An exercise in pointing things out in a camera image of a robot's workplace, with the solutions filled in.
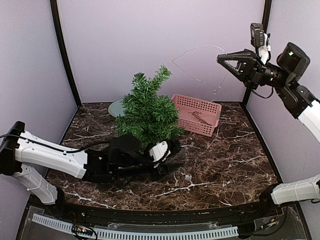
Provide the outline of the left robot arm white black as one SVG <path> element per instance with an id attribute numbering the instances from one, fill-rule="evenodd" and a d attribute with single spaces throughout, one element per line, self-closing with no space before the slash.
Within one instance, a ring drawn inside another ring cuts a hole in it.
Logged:
<path id="1" fill-rule="evenodd" d="M 71 213 L 62 189 L 50 184 L 32 165 L 69 174 L 90 183 L 113 183 L 119 178 L 150 175 L 158 181 L 182 166 L 167 163 L 177 154 L 180 143 L 164 139 L 148 144 L 141 152 L 141 141 L 131 134 L 68 148 L 36 137 L 17 121 L 1 135 L 0 173 L 16 178 L 26 189 L 60 218 Z"/>

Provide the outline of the small green christmas tree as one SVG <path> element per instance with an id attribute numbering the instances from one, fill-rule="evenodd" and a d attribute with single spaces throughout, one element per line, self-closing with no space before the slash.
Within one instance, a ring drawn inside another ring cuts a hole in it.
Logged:
<path id="1" fill-rule="evenodd" d="M 122 100 L 124 115 L 115 119 L 119 136 L 132 135 L 145 146 L 174 140 L 184 134 L 184 128 L 178 126 L 179 111 L 174 103 L 168 96 L 158 95 L 162 83 L 171 75 L 164 65 L 155 71 L 152 78 L 143 72 L 134 74 L 132 89 Z"/>

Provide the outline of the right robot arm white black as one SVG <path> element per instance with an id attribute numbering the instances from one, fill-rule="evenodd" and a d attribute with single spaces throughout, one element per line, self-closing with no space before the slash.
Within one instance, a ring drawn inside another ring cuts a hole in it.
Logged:
<path id="1" fill-rule="evenodd" d="M 276 65 L 263 63 L 261 58 L 249 49 L 220 54 L 216 61 L 252 90 L 258 86 L 274 88 L 288 112 L 305 126 L 316 140 L 320 139 L 320 101 L 305 86 L 299 84 L 311 62 L 301 48 L 288 42 L 277 57 Z M 275 205 L 301 201 L 320 201 L 319 175 L 269 186 L 260 194 L 255 213 L 266 217 L 274 210 Z"/>

